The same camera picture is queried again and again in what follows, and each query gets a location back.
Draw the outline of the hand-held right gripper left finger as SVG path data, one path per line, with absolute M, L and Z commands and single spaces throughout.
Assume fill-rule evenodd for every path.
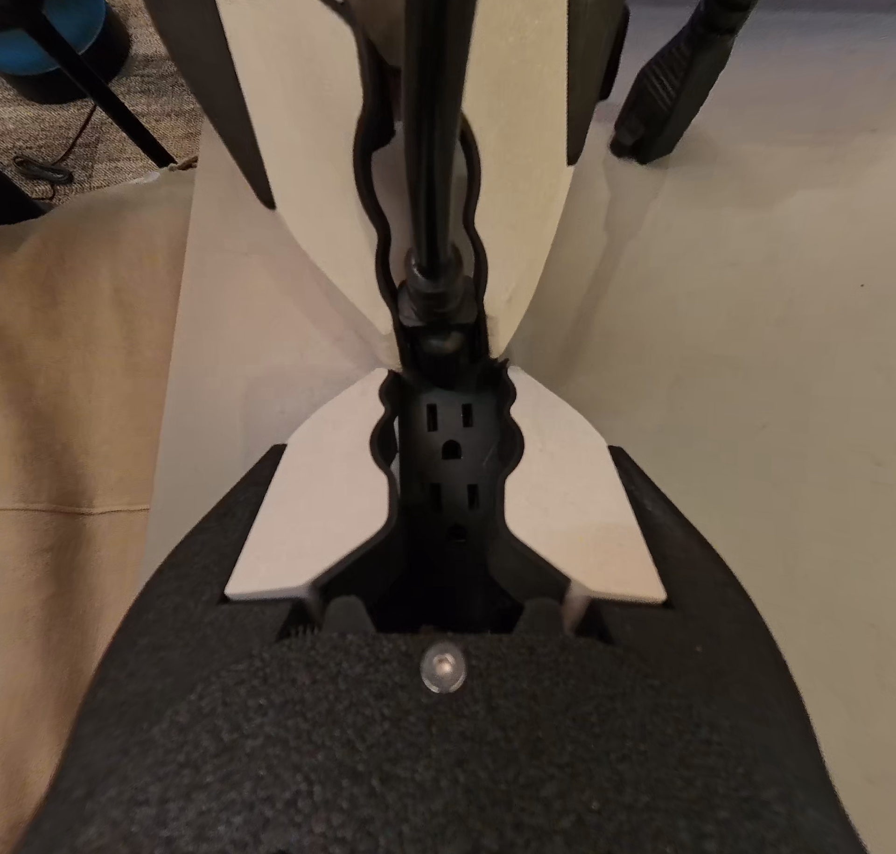
M 224 588 L 229 603 L 302 601 L 315 617 L 341 569 L 389 527 L 395 479 L 375 453 L 391 434 L 390 384 L 375 369 L 328 400 L 288 438 Z

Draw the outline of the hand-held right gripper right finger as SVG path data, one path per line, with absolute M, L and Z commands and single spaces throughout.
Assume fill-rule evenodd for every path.
M 666 603 L 604 437 L 520 367 L 504 374 L 514 449 L 500 507 L 508 549 L 496 555 L 496 579 L 523 605 L 554 602 L 566 629 L 591 602 Z

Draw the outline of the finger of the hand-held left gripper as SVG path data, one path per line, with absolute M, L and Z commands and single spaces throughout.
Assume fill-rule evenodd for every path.
M 568 0 L 476 0 L 463 112 L 480 162 L 491 342 L 509 342 L 529 307 L 571 183 L 567 11 Z
M 380 338 L 393 335 L 357 192 L 357 42 L 338 0 L 215 0 L 263 166 L 298 246 Z

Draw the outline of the black power strip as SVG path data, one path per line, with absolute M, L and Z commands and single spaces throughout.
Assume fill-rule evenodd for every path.
M 521 614 L 513 575 L 506 577 L 517 552 L 498 517 L 506 389 L 481 306 L 465 280 L 459 321 L 399 327 L 394 405 L 405 563 L 376 607 L 388 632 L 501 633 Z

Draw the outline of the white desk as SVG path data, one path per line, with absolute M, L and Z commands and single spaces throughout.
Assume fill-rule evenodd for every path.
M 725 559 L 846 810 L 894 852 L 894 0 L 761 0 L 664 162 L 618 104 L 697 0 L 630 0 L 511 362 Z M 140 569 L 378 360 L 208 121 Z

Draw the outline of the black power plug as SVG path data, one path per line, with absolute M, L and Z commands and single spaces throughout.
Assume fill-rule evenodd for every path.
M 635 77 L 616 118 L 612 154 L 641 165 L 671 154 L 728 64 L 759 0 L 700 0 Z

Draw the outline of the blue round stool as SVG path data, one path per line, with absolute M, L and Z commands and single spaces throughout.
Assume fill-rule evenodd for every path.
M 131 53 L 131 36 L 107 0 L 45 0 L 44 12 L 65 40 L 109 84 Z M 81 88 L 21 30 L 1 33 L 1 76 L 19 95 L 41 105 L 85 98 Z

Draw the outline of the beige pants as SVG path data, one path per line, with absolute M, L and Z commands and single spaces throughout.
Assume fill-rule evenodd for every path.
M 1 233 L 1 848 L 137 590 L 196 170 Z

